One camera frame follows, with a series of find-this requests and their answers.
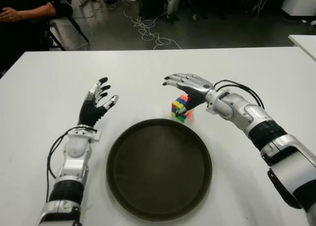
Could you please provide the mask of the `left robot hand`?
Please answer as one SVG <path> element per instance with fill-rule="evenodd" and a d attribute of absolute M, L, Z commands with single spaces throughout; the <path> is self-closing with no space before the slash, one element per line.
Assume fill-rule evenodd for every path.
<path fill-rule="evenodd" d="M 119 96 L 112 96 L 106 103 L 98 105 L 99 101 L 106 97 L 110 85 L 104 85 L 108 77 L 99 79 L 88 91 L 79 113 L 78 125 L 85 125 L 93 128 L 96 123 L 117 103 Z"/>

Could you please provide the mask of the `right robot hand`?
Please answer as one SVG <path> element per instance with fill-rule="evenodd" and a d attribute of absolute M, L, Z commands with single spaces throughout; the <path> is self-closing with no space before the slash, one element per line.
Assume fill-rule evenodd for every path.
<path fill-rule="evenodd" d="M 207 102 L 211 91 L 214 89 L 214 85 L 211 82 L 197 75 L 182 73 L 166 76 L 162 85 L 176 87 L 184 91 L 188 96 L 186 105 L 176 111 L 176 117 Z"/>

